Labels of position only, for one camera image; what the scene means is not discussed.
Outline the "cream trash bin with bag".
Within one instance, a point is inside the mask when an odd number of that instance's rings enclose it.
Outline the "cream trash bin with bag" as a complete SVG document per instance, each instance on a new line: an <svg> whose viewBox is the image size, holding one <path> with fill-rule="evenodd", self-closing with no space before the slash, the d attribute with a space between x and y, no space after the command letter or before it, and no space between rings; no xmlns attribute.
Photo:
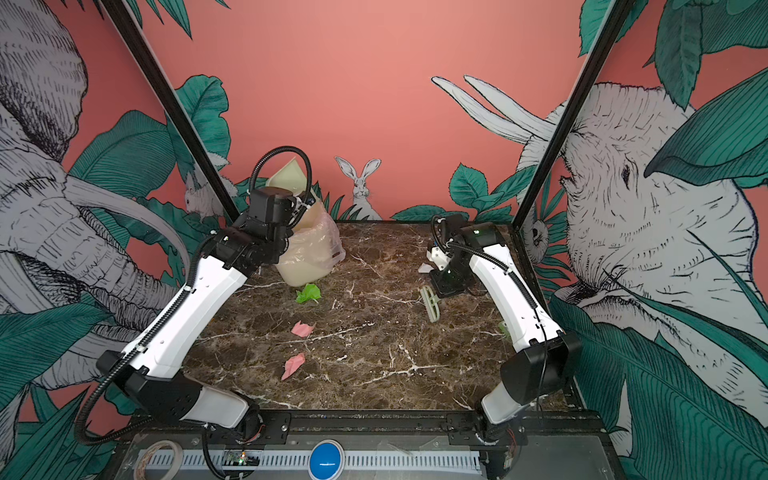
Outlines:
<svg viewBox="0 0 768 480"><path fill-rule="evenodd" d="M328 275L345 257L336 223L321 203L315 203L298 223L276 268L286 284L302 287Z"/></svg>

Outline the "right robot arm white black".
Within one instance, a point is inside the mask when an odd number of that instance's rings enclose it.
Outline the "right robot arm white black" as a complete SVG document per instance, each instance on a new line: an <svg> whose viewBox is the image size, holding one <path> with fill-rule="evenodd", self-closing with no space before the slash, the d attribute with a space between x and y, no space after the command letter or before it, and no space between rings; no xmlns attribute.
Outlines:
<svg viewBox="0 0 768 480"><path fill-rule="evenodd" d="M500 381L481 400L480 437L491 442L539 400L562 389L581 356L580 338L550 316L525 283L502 233L492 223L472 224L460 214L430 221L434 264L431 287L440 299L467 293L479 282L502 316L515 354L500 367Z"/></svg>

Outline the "light green hand brush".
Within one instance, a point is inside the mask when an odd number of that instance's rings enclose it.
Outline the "light green hand brush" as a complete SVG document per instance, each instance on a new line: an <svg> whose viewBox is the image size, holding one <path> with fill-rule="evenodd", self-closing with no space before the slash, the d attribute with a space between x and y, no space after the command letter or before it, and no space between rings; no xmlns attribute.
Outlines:
<svg viewBox="0 0 768 480"><path fill-rule="evenodd" d="M429 321L436 323L440 319L439 298L429 285L419 289L422 302L425 305Z"/></svg>

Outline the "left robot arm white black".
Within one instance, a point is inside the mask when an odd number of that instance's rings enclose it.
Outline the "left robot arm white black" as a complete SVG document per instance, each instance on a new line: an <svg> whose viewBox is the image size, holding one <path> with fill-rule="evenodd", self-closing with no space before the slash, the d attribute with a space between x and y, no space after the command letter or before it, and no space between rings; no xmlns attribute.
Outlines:
<svg viewBox="0 0 768 480"><path fill-rule="evenodd" d="M259 437L263 421L254 401L188 378L181 366L229 297L261 266L278 263L313 202L310 190L295 196L279 187L258 188L233 225L201 243L185 284L158 317L121 352L107 351L99 358L104 378L74 422L80 444L99 445L132 431L131 426L104 436L87 431L91 410L110 385L143 409L149 421L213 425L240 443Z"/></svg>

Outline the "light green dustpan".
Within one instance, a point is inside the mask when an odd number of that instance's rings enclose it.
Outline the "light green dustpan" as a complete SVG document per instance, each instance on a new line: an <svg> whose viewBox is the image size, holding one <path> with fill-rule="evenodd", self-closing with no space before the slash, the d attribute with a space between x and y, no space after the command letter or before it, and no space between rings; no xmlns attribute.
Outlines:
<svg viewBox="0 0 768 480"><path fill-rule="evenodd" d="M297 158L294 157L266 181L267 187L282 188L294 195L303 194L306 190L307 177Z"/></svg>

